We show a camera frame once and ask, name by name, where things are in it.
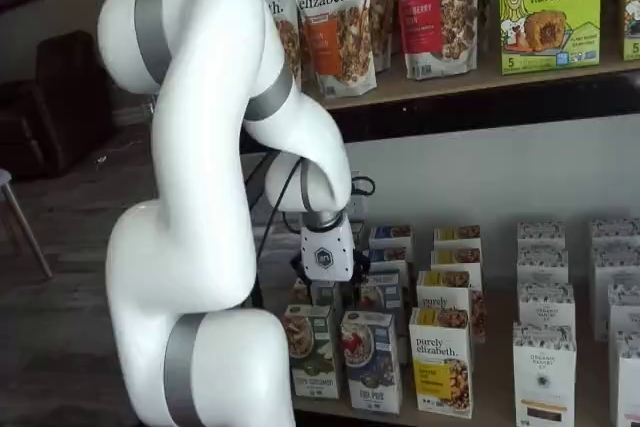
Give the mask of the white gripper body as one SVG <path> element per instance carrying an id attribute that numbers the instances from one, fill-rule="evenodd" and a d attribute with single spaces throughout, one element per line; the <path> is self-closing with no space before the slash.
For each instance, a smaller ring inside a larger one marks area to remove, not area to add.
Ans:
<path id="1" fill-rule="evenodd" d="M 301 228 L 301 256 L 311 281 L 350 281 L 354 272 L 354 238 L 348 219 L 321 230 Z"/>

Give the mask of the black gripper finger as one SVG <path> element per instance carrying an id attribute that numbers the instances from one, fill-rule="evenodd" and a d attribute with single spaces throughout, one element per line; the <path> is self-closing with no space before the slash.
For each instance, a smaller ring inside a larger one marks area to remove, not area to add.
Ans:
<path id="1" fill-rule="evenodd" d="M 370 259 L 357 249 L 353 250 L 353 271 L 349 283 L 352 288 L 352 304 L 360 302 L 360 287 L 370 271 Z"/>
<path id="2" fill-rule="evenodd" d="M 294 282 L 292 302 L 293 303 L 312 303 L 312 281 L 305 273 L 304 265 L 301 257 L 293 257 L 291 259 L 291 267 L 296 274 Z"/>

